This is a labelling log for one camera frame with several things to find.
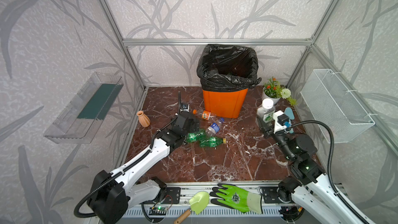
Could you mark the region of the white green lime drink bottle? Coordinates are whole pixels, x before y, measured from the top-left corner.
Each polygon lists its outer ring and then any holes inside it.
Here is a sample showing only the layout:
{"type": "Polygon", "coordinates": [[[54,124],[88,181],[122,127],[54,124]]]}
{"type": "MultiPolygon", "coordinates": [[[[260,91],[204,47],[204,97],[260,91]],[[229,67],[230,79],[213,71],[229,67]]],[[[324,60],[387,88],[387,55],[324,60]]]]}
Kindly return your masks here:
{"type": "Polygon", "coordinates": [[[261,106],[257,109],[257,117],[264,123],[269,123],[273,120],[275,113],[275,106],[272,99],[264,99],[261,106]]]}

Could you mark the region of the blue label bottle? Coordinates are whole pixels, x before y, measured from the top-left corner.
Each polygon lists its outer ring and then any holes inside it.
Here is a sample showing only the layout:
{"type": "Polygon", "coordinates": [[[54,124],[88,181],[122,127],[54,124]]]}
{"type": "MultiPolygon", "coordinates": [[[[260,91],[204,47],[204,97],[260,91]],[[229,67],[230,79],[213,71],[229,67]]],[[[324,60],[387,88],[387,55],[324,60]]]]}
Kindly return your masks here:
{"type": "Polygon", "coordinates": [[[224,123],[224,118],[220,118],[213,122],[205,131],[208,136],[215,136],[221,129],[224,123]]]}

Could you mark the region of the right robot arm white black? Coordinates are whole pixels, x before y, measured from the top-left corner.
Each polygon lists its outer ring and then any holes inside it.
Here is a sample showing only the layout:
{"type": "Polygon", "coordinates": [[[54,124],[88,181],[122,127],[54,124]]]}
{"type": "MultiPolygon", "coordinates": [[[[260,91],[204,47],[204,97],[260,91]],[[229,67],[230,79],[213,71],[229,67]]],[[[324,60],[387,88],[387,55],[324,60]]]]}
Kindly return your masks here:
{"type": "Polygon", "coordinates": [[[279,200],[303,207],[322,224],[373,223],[334,184],[331,175],[334,147],[330,147],[327,168],[323,169],[312,158],[317,151],[313,140],[306,134],[291,138],[289,131],[294,126],[289,117],[282,111],[277,114],[274,122],[265,123],[257,118],[257,123],[264,136],[272,137],[290,162],[293,175],[278,184],[279,200]]]}

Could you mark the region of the small green soda bottle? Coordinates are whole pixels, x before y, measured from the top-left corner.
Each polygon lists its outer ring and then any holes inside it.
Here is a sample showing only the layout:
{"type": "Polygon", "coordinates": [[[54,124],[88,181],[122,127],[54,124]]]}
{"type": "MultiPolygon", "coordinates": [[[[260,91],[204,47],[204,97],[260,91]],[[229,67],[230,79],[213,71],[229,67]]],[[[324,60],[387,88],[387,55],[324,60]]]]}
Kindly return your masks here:
{"type": "Polygon", "coordinates": [[[199,146],[215,148],[221,144],[226,144],[226,143],[227,143],[227,140],[225,138],[211,136],[211,137],[205,138],[202,141],[200,141],[199,146]]]}

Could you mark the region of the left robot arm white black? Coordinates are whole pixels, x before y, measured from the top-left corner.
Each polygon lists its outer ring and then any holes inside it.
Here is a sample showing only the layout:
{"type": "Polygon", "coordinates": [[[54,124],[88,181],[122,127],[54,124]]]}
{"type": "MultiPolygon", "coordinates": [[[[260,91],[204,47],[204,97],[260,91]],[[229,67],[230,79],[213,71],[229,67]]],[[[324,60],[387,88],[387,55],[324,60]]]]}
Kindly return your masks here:
{"type": "Polygon", "coordinates": [[[189,133],[199,130],[199,120],[190,112],[181,112],[171,124],[158,131],[142,152],[111,172],[96,174],[87,203],[104,224],[117,223],[126,211],[146,201],[159,201],[165,183],[150,179],[138,180],[159,161],[186,142],[189,133]]]}

